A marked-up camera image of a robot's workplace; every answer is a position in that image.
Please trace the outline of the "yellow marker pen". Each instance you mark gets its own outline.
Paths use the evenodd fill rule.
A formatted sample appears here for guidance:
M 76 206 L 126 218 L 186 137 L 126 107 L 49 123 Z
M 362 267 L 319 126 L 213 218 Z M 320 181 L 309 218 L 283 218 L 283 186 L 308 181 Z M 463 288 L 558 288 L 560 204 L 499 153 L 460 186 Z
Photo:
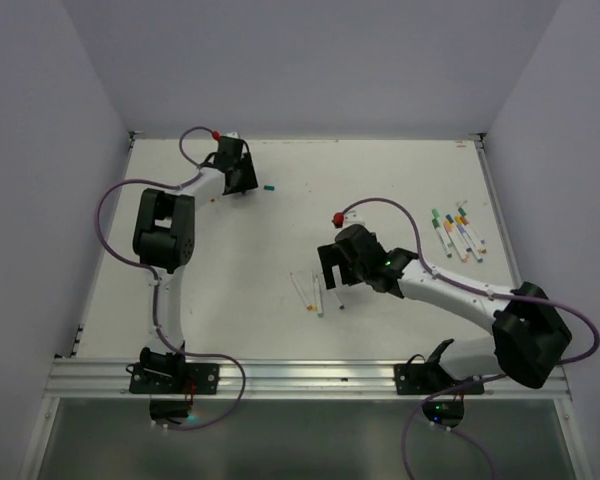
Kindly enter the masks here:
M 314 270 L 311 270 L 311 293 L 312 293 L 312 310 L 317 311 L 317 303 L 318 303 L 318 281 L 316 280 L 316 274 Z

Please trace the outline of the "green marker pen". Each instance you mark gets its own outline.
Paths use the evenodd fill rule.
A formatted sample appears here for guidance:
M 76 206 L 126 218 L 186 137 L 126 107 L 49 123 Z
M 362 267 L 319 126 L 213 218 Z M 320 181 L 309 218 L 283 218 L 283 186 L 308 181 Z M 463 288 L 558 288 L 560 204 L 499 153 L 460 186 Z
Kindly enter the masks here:
M 316 313 L 319 318 L 324 317 L 324 302 L 322 280 L 319 274 L 314 275 L 314 296 L 316 304 Z

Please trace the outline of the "teal marker pen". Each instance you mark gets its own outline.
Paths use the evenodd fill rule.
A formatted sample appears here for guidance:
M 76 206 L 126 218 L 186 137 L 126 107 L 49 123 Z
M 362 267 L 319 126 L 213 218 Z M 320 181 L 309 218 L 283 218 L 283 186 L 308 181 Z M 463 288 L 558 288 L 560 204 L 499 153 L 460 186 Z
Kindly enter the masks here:
M 334 296 L 335 296 L 335 298 L 336 298 L 336 300 L 338 302 L 338 308 L 339 308 L 339 310 L 345 310 L 346 307 L 345 307 L 345 304 L 344 304 L 344 302 L 342 300 L 342 297 L 340 295 L 339 290 L 338 289 L 332 289 L 332 292 L 333 292 L 333 294 L 334 294 Z

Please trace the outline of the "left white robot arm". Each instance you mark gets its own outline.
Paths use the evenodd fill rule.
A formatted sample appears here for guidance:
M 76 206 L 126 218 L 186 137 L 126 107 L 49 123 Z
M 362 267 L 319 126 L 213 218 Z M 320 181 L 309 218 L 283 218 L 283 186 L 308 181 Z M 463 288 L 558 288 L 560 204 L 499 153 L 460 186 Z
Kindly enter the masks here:
M 132 248 L 143 266 L 153 269 L 149 338 L 142 360 L 157 355 L 152 379 L 165 392 L 181 390 L 187 367 L 169 357 L 182 355 L 181 291 L 186 265 L 195 248 L 197 211 L 222 196 L 245 194 L 258 187 L 249 146 L 236 133 L 215 136 L 217 148 L 193 177 L 177 186 L 142 192 Z

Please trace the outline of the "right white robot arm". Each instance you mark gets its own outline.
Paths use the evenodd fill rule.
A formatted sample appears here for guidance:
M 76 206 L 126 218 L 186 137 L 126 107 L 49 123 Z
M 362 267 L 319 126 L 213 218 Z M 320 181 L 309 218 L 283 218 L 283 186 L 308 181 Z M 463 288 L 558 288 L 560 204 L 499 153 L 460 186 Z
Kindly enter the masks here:
M 559 363 L 572 334 L 545 292 L 525 282 L 519 288 L 490 287 L 435 266 L 415 252 L 385 250 L 360 224 L 317 249 L 327 289 L 364 283 L 375 292 L 433 305 L 486 332 L 473 340 L 442 341 L 426 360 L 402 365 L 417 393 L 448 392 L 476 377 L 506 375 L 541 388 Z

